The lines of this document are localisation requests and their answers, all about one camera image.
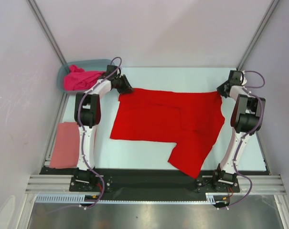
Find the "red t-shirt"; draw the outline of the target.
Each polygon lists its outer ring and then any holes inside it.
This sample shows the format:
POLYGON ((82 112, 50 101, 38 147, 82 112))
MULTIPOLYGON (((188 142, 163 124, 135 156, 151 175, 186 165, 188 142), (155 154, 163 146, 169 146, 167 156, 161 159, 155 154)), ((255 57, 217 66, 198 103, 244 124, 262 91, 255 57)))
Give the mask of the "red t-shirt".
POLYGON ((168 162, 192 178, 199 176, 225 123, 218 92, 136 88, 118 101, 111 139, 175 143, 168 162))

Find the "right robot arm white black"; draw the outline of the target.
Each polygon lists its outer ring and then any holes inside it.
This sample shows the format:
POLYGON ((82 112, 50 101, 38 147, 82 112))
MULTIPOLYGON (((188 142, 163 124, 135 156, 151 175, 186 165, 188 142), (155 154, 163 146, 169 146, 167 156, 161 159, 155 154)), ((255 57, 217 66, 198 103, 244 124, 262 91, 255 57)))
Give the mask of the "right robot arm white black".
POLYGON ((239 160, 250 139, 262 126, 266 99, 253 94, 247 87, 245 73, 255 71, 231 70, 228 79, 217 87, 217 92, 224 98, 232 98, 235 106, 231 115, 232 136, 226 154, 217 170, 220 175, 213 177, 212 187, 224 191, 229 186, 226 176, 237 175, 239 160))

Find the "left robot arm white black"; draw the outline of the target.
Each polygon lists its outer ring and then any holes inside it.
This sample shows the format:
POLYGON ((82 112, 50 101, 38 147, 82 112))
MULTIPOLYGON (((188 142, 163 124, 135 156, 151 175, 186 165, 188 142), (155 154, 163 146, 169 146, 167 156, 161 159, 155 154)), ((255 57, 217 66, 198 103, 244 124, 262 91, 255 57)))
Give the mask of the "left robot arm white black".
POLYGON ((134 91, 121 73, 121 68, 108 65, 97 82, 83 93, 75 96, 75 121, 79 130, 79 159, 77 168, 83 171, 95 167, 94 146, 96 131, 101 121, 101 99, 116 89, 119 94, 130 94, 134 91))

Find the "teal plastic basin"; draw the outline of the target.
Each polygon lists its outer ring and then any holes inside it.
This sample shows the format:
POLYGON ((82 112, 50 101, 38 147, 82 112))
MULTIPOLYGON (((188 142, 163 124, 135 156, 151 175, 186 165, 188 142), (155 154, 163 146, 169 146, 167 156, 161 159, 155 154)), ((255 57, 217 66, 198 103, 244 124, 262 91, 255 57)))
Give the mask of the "teal plastic basin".
POLYGON ((74 94, 76 92, 82 92, 82 91, 66 91, 64 89, 64 77, 70 73, 69 67, 71 65, 76 65, 79 68, 83 68, 85 71, 106 71, 107 65, 111 63, 111 60, 109 59, 97 59, 97 60, 87 60, 87 61, 76 61, 76 62, 68 62, 67 64, 64 64, 57 75, 57 87, 66 93, 74 94))

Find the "magenta crumpled t-shirt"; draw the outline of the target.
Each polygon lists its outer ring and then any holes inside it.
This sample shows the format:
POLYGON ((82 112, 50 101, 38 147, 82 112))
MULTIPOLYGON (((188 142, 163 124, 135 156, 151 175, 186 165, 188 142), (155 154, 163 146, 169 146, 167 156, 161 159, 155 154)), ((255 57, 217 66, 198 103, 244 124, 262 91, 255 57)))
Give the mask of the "magenta crumpled t-shirt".
POLYGON ((93 87, 105 71, 85 71, 76 65, 69 67, 70 73, 64 77, 66 91, 82 91, 93 87))

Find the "folded pink t-shirt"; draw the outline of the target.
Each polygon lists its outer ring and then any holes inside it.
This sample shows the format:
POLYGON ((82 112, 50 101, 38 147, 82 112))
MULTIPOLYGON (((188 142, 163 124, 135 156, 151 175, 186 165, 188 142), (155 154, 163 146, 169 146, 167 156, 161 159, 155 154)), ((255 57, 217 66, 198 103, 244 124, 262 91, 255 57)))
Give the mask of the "folded pink t-shirt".
POLYGON ((49 167, 55 169, 76 167, 79 159, 79 141, 76 122, 59 123, 49 167))

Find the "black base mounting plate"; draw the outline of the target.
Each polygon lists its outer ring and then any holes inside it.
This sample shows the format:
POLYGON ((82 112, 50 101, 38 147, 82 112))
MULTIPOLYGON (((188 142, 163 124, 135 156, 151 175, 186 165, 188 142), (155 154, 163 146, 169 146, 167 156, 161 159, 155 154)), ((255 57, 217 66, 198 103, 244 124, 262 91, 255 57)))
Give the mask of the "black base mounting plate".
POLYGON ((97 169, 98 178, 90 171, 78 168, 43 167, 40 175, 68 176, 68 191, 98 192, 105 186, 103 200, 113 201, 199 201, 205 193, 240 193, 242 179, 232 185, 218 182, 211 170, 192 178, 177 170, 97 169))

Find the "aluminium frame rail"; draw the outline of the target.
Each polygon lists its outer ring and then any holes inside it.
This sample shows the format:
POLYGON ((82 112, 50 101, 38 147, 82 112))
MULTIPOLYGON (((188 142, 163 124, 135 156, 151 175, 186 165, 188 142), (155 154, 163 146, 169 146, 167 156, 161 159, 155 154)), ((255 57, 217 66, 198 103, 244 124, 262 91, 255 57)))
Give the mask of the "aluminium frame rail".
POLYGON ((25 193, 67 193, 69 192, 71 178, 71 175, 31 175, 25 193))

